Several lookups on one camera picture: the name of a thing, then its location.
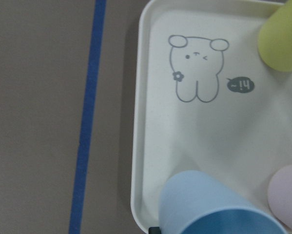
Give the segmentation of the light blue plastic cup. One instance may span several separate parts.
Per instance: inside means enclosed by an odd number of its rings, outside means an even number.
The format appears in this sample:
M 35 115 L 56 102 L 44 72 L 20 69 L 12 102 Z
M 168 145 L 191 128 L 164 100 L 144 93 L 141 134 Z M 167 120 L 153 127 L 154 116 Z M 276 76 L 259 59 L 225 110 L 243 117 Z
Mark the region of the light blue plastic cup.
M 163 234 L 284 234 L 267 213 L 201 171 L 183 171 L 163 186 L 158 206 Z

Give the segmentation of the pink plastic cup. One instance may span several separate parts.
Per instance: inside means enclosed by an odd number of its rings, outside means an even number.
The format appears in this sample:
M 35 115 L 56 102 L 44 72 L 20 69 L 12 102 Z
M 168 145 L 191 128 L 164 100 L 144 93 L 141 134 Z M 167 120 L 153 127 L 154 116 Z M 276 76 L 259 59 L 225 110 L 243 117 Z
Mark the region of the pink plastic cup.
M 279 169 L 272 176 L 267 196 L 273 215 L 292 230 L 292 165 Z

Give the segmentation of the yellow plastic cup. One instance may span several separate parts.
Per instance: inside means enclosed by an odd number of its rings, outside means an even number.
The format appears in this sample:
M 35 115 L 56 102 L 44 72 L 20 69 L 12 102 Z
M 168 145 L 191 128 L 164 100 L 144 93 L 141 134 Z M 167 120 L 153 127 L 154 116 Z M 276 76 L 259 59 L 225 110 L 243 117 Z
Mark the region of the yellow plastic cup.
M 258 51 L 269 67 L 292 72 L 292 0 L 279 7 L 263 24 Z

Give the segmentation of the cream plastic tray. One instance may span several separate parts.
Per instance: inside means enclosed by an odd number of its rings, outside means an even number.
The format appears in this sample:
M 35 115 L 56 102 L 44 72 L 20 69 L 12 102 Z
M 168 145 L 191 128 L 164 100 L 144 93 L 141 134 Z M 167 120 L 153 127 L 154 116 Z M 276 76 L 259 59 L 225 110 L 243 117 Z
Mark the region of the cream plastic tray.
M 158 225 L 164 183 L 184 170 L 204 171 L 270 213 L 269 180 L 292 164 L 292 73 L 265 65 L 257 36 L 280 7 L 263 0 L 152 0 L 143 9 L 131 210 L 144 232 Z M 171 35 L 228 41 L 213 101 L 177 98 Z

